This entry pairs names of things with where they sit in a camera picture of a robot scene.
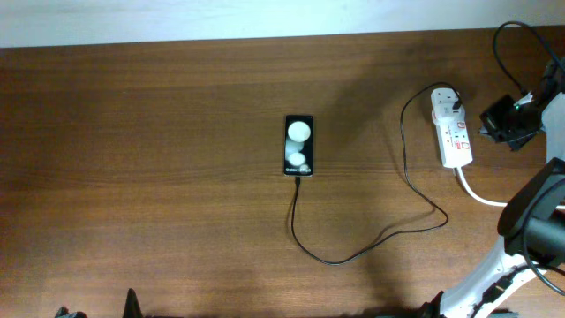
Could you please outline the black Galaxy smartphone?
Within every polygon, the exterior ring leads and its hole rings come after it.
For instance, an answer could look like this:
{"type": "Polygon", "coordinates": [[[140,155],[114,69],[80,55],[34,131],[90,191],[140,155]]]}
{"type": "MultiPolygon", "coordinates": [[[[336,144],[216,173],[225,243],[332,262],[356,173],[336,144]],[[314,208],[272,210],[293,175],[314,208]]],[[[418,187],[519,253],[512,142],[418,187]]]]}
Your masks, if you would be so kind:
{"type": "Polygon", "coordinates": [[[313,116],[287,115],[283,145],[283,174],[289,177],[311,177],[314,173],[313,116]]]}

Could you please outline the white power strip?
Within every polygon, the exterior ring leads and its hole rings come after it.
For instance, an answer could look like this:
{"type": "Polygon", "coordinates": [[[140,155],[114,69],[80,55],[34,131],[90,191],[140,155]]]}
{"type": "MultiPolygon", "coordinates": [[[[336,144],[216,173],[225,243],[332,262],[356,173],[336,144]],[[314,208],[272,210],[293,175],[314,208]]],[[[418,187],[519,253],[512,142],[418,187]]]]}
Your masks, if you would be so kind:
{"type": "Polygon", "coordinates": [[[435,126],[442,165],[448,169],[456,169],[471,163],[471,143],[465,118],[464,121],[435,126]]]}

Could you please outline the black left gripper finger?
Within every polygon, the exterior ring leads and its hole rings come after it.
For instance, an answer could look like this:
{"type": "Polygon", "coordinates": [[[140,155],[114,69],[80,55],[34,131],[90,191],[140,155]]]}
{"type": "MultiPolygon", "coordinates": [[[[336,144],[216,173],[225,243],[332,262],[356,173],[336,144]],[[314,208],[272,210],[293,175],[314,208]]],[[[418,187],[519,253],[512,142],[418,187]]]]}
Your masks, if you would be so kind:
{"type": "Polygon", "coordinates": [[[55,318],[87,318],[87,315],[81,311],[71,312],[67,307],[60,307],[55,318]]]}
{"type": "Polygon", "coordinates": [[[141,312],[136,292],[129,288],[124,304],[123,318],[144,318],[141,312]]]}

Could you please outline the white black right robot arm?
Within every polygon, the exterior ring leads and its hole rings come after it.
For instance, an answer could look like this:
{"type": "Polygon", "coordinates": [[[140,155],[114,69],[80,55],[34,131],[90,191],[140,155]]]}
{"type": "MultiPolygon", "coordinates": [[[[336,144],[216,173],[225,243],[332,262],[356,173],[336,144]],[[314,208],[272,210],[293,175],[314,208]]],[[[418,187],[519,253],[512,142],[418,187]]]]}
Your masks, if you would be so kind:
{"type": "Polygon", "coordinates": [[[457,286],[439,292],[420,317],[487,317],[524,284],[564,263],[564,61],[547,63],[534,91],[509,95],[480,114],[480,133],[519,150],[546,135],[546,163],[512,199],[500,203],[498,238],[457,286]]]}

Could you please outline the white USB charger adapter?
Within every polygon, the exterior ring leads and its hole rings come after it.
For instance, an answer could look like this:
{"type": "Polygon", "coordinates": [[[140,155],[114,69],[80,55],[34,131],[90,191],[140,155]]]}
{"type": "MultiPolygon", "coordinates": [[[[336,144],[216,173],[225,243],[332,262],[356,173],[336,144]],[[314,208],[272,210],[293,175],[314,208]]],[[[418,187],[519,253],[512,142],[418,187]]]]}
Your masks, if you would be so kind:
{"type": "Polygon", "coordinates": [[[452,88],[436,88],[431,94],[432,120],[436,125],[448,125],[464,121],[465,110],[456,91],[452,88]]]}

